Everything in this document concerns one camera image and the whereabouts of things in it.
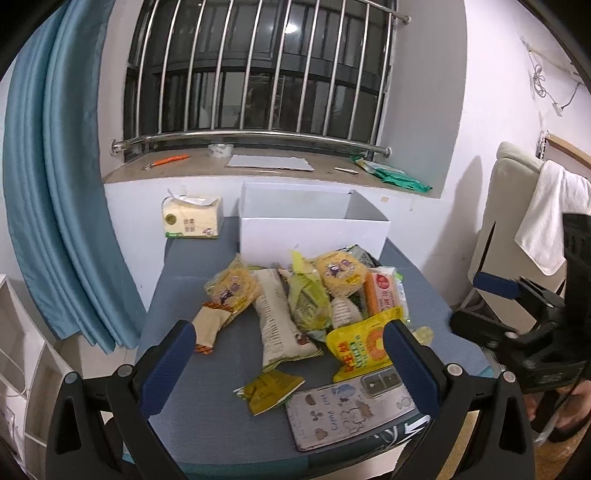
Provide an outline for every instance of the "wooden frame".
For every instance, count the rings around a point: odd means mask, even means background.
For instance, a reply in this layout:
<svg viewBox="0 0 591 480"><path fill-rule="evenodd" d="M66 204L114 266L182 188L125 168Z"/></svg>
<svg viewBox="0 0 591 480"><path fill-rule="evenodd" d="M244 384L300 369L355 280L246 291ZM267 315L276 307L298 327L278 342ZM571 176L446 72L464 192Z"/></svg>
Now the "wooden frame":
<svg viewBox="0 0 591 480"><path fill-rule="evenodd" d="M575 147L572 143L569 143L553 134L546 135L546 142L549 146L567 154L569 157L579 162L583 167L589 168L591 170L591 155L586 154L583 150Z"/></svg>

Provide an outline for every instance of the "orange pen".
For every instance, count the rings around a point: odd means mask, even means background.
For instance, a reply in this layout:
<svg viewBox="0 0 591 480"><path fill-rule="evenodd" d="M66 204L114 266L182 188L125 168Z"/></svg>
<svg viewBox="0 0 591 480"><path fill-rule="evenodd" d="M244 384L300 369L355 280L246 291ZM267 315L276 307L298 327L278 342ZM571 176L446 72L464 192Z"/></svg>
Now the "orange pen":
<svg viewBox="0 0 591 480"><path fill-rule="evenodd" d="M151 168L159 167L160 165L166 165L167 163L171 163L172 161L184 160L185 158L189 158L190 156L191 155L176 155L175 157L168 157L162 160L157 160L154 163L150 163L145 167L142 167L142 170L150 170Z"/></svg>

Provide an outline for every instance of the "cartoon phone case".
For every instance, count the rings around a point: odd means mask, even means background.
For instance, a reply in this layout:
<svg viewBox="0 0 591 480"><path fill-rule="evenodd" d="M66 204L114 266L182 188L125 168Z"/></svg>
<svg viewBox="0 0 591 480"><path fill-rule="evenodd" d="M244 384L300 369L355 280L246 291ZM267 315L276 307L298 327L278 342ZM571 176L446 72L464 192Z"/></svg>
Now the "cartoon phone case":
<svg viewBox="0 0 591 480"><path fill-rule="evenodd" d="M302 452L368 432L413 408L394 367L298 392L286 405Z"/></svg>

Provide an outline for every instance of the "white cardboard box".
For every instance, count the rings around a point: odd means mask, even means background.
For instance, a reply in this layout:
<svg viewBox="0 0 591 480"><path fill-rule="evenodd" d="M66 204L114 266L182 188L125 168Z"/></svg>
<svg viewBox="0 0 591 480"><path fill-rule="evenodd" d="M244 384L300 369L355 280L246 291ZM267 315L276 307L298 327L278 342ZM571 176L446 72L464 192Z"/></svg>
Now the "white cardboard box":
<svg viewBox="0 0 591 480"><path fill-rule="evenodd" d="M379 258L390 221L346 186L248 183L239 204L245 263L287 268L291 250L308 258L358 244Z"/></svg>

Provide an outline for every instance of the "blue gripper pad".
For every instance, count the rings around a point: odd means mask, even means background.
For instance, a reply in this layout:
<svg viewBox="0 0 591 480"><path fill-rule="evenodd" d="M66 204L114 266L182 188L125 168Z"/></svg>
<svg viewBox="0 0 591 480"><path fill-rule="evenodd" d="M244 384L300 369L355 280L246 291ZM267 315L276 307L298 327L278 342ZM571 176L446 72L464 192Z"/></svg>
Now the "blue gripper pad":
<svg viewBox="0 0 591 480"><path fill-rule="evenodd" d="M149 365L139 385L139 410L144 418L162 411L170 393L183 373L195 349L195 328L189 322L177 322L156 347L148 349L137 366Z"/></svg>
<svg viewBox="0 0 591 480"><path fill-rule="evenodd" d="M472 286L510 300L515 300L520 295L519 284L515 280L507 280L490 273L476 272Z"/></svg>
<svg viewBox="0 0 591 480"><path fill-rule="evenodd" d="M402 333L402 329L406 329L406 326L399 320L386 325L384 348L419 412L436 418L440 407L439 386L427 365Z"/></svg>

